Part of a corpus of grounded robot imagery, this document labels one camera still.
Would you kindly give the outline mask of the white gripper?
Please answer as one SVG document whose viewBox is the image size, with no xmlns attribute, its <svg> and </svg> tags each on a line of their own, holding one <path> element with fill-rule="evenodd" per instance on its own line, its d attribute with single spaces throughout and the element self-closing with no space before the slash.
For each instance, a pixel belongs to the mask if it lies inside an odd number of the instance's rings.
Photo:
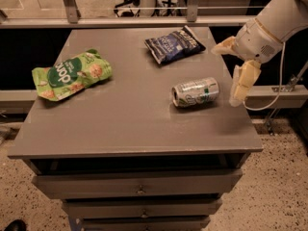
<svg viewBox="0 0 308 231">
<path fill-rule="evenodd" d="M 270 61 L 282 50 L 282 46 L 283 43 L 279 39 L 257 18 L 253 18 L 245 23 L 235 37 L 226 38 L 212 48 L 211 52 L 215 55 L 238 54 L 245 60 L 242 66 L 236 65 L 233 71 L 229 97 L 232 107 L 238 107 L 245 101 L 248 92 L 261 74 L 261 64 Z"/>
</svg>

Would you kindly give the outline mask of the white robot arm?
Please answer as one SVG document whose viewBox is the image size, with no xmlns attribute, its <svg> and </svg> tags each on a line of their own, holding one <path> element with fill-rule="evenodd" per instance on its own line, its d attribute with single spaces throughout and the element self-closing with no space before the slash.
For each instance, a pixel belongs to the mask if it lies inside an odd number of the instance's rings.
<svg viewBox="0 0 308 231">
<path fill-rule="evenodd" d="M 237 107 L 261 74 L 261 65 L 285 48 L 285 42 L 308 27 L 308 0 L 270 0 L 237 35 L 212 48 L 216 55 L 233 55 L 244 61 L 235 66 L 229 103 Z"/>
</svg>

